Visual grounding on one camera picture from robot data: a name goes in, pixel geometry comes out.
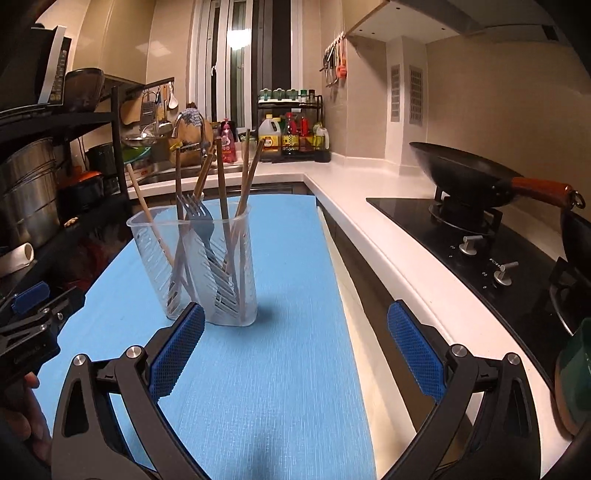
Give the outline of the person's left hand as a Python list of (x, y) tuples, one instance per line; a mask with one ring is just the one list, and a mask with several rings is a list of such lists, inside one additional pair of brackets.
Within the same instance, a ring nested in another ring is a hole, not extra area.
[(40, 385), (37, 376), (30, 372), (1, 393), (1, 416), (15, 437), (30, 441), (31, 451), (41, 462), (51, 464), (51, 434), (46, 417), (35, 396)]

